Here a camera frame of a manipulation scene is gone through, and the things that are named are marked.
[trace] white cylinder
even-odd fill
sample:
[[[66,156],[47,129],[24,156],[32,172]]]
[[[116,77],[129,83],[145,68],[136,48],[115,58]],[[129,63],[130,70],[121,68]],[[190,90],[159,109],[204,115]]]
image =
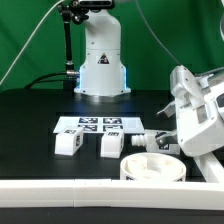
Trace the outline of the white cylinder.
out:
[[[185,181],[186,166],[180,160],[159,153],[127,156],[120,164],[121,180],[146,182]]]

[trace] white block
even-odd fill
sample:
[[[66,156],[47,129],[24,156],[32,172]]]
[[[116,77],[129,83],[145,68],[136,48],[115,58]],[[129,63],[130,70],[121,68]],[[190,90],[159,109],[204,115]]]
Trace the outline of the white block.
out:
[[[83,144],[83,127],[66,127],[56,135],[55,154],[72,156]]]
[[[119,158],[124,146],[124,130],[108,129],[101,140],[101,157]]]

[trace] black table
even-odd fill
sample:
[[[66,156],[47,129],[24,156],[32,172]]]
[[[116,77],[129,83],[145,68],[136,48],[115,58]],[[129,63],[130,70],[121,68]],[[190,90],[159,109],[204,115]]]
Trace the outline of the black table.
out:
[[[100,157],[102,134],[85,134],[74,156],[54,154],[53,129],[60,116],[140,117],[145,129],[173,130],[175,117],[160,120],[156,112],[172,100],[168,91],[133,91],[129,100],[96,104],[77,100],[62,90],[15,89],[0,94],[0,179],[119,179],[120,160],[144,147],[131,146],[130,135],[120,159]],[[179,157],[187,166],[187,180],[201,180],[191,158]],[[0,222],[29,223],[221,223],[222,211],[135,208],[32,208],[1,209]]]

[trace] green screen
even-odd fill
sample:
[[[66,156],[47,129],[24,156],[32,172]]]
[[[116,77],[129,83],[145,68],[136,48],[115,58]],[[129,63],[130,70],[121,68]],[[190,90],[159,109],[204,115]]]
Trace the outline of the green screen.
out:
[[[2,0],[0,7],[0,78],[4,76],[36,25],[55,0]],[[219,0],[139,0],[155,34],[172,54],[192,72],[224,65],[224,43]],[[169,55],[148,32],[134,1],[117,3],[110,14],[121,23],[121,59],[127,67],[127,86],[137,90],[167,90],[175,67]],[[76,69],[85,60],[85,26],[71,24]],[[34,79],[64,71],[65,43],[62,18],[57,8],[47,17],[0,91],[23,88]],[[34,88],[62,88],[62,83]]]

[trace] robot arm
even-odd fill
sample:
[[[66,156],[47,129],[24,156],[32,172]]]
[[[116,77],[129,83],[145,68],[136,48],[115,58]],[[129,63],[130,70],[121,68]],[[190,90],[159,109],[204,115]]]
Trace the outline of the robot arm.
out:
[[[170,80],[177,142],[183,152],[196,157],[224,146],[224,72],[195,77],[177,66]]]

